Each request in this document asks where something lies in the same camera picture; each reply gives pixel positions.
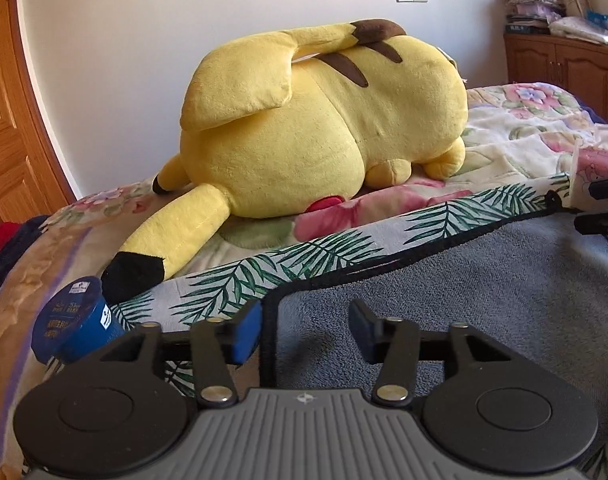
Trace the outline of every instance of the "wooden door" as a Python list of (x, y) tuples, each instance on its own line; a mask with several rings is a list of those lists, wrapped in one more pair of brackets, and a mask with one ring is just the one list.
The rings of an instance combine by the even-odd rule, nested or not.
[(608, 54), (557, 45), (560, 86), (582, 99), (608, 122)]
[(37, 110), (15, 0), (0, 0), (0, 222), (24, 222), (74, 199)]
[(511, 83), (556, 84), (554, 44), (506, 36), (508, 80)]

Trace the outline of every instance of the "brown stripe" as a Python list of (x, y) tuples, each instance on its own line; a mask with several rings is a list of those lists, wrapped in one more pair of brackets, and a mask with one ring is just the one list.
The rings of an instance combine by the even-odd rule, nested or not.
[(331, 52), (330, 54), (319, 54), (315, 56), (319, 61), (325, 62), (328, 66), (333, 67), (337, 72), (346, 76), (354, 82), (354, 84), (366, 88), (369, 82), (366, 76), (361, 73), (361, 70), (343, 54), (339, 52)]
[(359, 45), (406, 35), (402, 27), (390, 20), (359, 20), (359, 22), (352, 22), (351, 25), (355, 27), (353, 36), (357, 38)]
[(388, 59), (390, 59), (392, 62), (401, 63), (403, 61), (402, 56), (399, 55), (399, 52), (397, 52), (393, 46), (389, 45), (388, 43), (384, 43), (383, 41), (367, 43), (364, 46), (367, 46), (369, 49), (380, 53), (382, 56), (388, 57)]

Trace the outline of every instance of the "pikachu plush toy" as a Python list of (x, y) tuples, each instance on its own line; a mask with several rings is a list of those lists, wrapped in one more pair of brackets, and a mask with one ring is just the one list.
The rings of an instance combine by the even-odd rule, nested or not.
[[(299, 62), (294, 59), (317, 54)], [(411, 164), (444, 179), (464, 162), (466, 90), (440, 49), (388, 20), (247, 36), (197, 67), (180, 152), (153, 182), (194, 187), (146, 220), (102, 275), (109, 304), (190, 261), (230, 216), (269, 218), (403, 184)]]

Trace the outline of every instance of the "cabinet door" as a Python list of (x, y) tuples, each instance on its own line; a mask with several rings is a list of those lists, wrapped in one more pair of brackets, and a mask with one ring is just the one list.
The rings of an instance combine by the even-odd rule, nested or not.
[(557, 45), (561, 86), (608, 122), (608, 54)]
[(506, 37), (508, 80), (511, 83), (553, 83), (554, 44)]

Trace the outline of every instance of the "gray carpet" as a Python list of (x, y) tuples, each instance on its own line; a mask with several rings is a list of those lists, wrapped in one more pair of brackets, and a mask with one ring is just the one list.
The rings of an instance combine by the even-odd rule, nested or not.
[[(379, 366), (364, 363), (348, 329), (350, 300), (381, 317), (447, 330), (467, 320), (586, 392), (596, 442), (608, 437), (608, 242), (575, 232), (570, 214), (514, 222), (420, 262), (353, 284), (298, 292), (279, 305), (277, 387), (358, 386), (370, 394)], [(417, 394), (443, 380), (423, 364)]]

